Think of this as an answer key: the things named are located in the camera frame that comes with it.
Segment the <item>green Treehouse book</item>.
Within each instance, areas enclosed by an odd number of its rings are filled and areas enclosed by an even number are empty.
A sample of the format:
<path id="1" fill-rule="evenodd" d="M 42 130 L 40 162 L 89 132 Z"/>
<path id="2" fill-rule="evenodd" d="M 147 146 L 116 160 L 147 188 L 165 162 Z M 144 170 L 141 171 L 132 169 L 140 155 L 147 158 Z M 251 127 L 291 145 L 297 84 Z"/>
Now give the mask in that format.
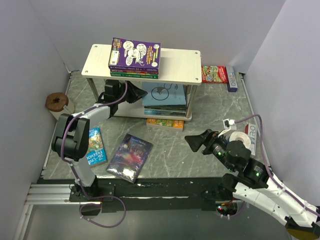
<path id="1" fill-rule="evenodd" d="M 112 77 L 125 77 L 125 78 L 142 78 L 142 79 L 158 79 L 158 74 L 137 74 L 137 73 L 124 73 L 124 72 L 111 72 Z"/>

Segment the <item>Roald Dahl Charlie book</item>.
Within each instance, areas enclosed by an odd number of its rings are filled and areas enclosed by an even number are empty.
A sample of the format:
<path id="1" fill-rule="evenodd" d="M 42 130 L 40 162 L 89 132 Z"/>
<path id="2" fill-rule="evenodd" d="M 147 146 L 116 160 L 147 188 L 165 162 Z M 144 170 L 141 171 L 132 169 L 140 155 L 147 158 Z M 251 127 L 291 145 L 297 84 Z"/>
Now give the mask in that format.
<path id="1" fill-rule="evenodd" d="M 110 69 L 113 73 L 125 73 L 125 74 L 139 74 L 139 75 L 159 75 L 158 71 L 141 71 L 141 70 L 122 70 L 122 69 Z"/>

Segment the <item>purple comic paperback book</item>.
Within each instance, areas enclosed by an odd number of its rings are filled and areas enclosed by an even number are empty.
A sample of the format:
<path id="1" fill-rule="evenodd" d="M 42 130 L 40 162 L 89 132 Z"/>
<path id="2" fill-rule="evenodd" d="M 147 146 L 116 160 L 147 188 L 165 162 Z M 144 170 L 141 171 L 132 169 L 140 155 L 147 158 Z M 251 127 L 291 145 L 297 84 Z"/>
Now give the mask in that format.
<path id="1" fill-rule="evenodd" d="M 161 44 L 114 37 L 108 67 L 111 70 L 128 70 L 157 73 L 161 60 Z"/>

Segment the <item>dark purple Crusoe book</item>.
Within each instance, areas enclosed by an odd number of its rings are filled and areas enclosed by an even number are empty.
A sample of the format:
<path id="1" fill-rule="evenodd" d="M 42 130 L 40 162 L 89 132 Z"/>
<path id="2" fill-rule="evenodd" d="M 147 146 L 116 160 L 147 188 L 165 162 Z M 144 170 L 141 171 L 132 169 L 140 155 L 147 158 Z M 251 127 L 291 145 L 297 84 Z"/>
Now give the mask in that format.
<path id="1" fill-rule="evenodd" d="M 153 144 L 136 136 L 126 134 L 106 171 L 127 182 L 134 183 L 138 178 Z"/>

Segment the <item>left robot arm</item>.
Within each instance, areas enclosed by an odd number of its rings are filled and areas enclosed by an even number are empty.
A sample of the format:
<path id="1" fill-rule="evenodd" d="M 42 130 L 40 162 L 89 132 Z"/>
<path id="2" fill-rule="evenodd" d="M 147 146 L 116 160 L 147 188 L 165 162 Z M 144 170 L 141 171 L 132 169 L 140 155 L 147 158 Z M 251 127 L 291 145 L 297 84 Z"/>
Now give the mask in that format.
<path id="1" fill-rule="evenodd" d="M 113 117 L 119 104 L 133 104 L 147 94 L 130 81 L 107 79 L 104 92 L 93 106 L 79 113 L 63 113 L 58 118 L 51 149 L 68 164 L 74 175 L 76 191 L 86 200 L 93 201 L 99 195 L 97 176 L 86 158 L 90 128 Z"/>

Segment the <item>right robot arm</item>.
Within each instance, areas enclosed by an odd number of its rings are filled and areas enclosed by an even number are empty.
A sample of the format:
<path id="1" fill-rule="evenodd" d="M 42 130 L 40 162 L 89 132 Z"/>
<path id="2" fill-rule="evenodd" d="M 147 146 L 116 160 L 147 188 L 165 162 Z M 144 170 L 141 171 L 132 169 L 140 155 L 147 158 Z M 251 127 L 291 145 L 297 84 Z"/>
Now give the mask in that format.
<path id="1" fill-rule="evenodd" d="M 185 140 L 193 152 L 204 146 L 203 155 L 214 155 L 229 170 L 218 187 L 223 199 L 233 196 L 255 206 L 296 239 L 319 238 L 320 209 L 290 192 L 266 164 L 251 157 L 251 140 L 244 132 L 235 131 L 226 138 L 222 132 L 207 129 Z"/>

